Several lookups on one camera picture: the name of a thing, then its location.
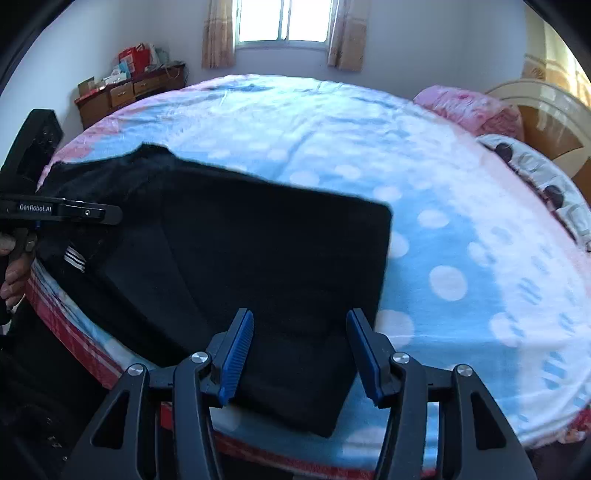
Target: beige curtain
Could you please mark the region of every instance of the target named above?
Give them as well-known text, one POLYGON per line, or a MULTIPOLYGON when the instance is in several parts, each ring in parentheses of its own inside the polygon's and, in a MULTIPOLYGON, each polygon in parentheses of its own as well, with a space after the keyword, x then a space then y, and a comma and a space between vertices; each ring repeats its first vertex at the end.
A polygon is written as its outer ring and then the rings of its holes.
POLYGON ((333 0, 328 65, 358 72, 363 66, 371 0, 333 0))
POLYGON ((234 7, 232 0, 209 0, 209 15, 203 29, 201 67, 231 67, 234 57, 234 7))
POLYGON ((529 7, 526 19, 528 51, 522 78, 557 85, 591 108, 591 83, 566 43, 529 7))

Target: blue polka dot sheet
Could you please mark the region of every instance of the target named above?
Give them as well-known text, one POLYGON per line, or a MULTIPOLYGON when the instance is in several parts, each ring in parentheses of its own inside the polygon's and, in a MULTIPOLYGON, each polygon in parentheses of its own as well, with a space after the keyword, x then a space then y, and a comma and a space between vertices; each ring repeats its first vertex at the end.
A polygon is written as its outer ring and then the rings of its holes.
MULTIPOLYGON (((591 399, 589 254, 500 158, 455 124, 352 85, 231 76, 124 108, 52 163, 115 157, 143 142, 386 203, 394 221, 375 329, 424 365, 473 366, 523 444, 553 441, 591 399)), ((138 360, 40 264, 33 283, 31 295, 54 301, 119 369, 138 360)), ((437 405, 428 412, 426 468, 436 459, 437 405)), ((220 438, 246 458, 362 478, 378 460, 388 410, 374 408, 357 379, 328 439, 232 406, 212 416, 220 438)))

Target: white wall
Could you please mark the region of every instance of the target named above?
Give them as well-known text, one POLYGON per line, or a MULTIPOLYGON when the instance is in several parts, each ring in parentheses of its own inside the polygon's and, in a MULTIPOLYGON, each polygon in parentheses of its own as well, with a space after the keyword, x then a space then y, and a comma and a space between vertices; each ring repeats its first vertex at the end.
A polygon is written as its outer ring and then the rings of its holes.
POLYGON ((527 52, 522 0, 468 0, 470 21, 457 85, 486 92, 521 77, 527 52))
POLYGON ((315 77, 412 98, 439 83, 484 90, 519 78, 526 48, 522 0, 372 0, 360 73, 326 66, 314 50, 239 49, 231 69, 201 69, 209 0, 155 0, 155 40, 189 66, 189 83, 231 73, 315 77))
POLYGON ((82 132, 77 85, 106 76, 117 54, 150 41, 152 0, 76 0, 31 46, 0 95, 0 164, 28 113, 55 110, 64 142, 82 132))

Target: pink bedding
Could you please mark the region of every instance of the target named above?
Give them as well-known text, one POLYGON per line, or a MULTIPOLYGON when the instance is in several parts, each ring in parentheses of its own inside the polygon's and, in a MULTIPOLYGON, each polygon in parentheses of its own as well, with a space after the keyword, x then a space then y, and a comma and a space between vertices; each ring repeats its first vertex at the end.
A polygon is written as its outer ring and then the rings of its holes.
POLYGON ((434 85, 420 92, 414 102, 475 136, 498 134, 524 139, 519 109, 483 93, 434 85))

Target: drawer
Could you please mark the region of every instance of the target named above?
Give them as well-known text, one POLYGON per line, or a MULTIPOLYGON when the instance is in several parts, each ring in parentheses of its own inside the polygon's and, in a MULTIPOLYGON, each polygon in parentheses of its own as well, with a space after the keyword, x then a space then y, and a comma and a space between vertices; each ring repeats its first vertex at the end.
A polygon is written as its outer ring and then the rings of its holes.
POLYGON ((152 77, 145 80, 140 80, 134 83, 134 92, 136 95, 149 92, 150 90, 156 90, 162 84, 162 76, 152 77))
POLYGON ((107 92, 100 93, 78 108, 80 110, 82 126, 84 129, 87 129, 109 115, 109 94, 107 92))
POLYGON ((126 84, 115 87, 111 90, 111 106, 113 108, 133 100, 135 100, 134 85, 131 82, 127 82, 126 84))

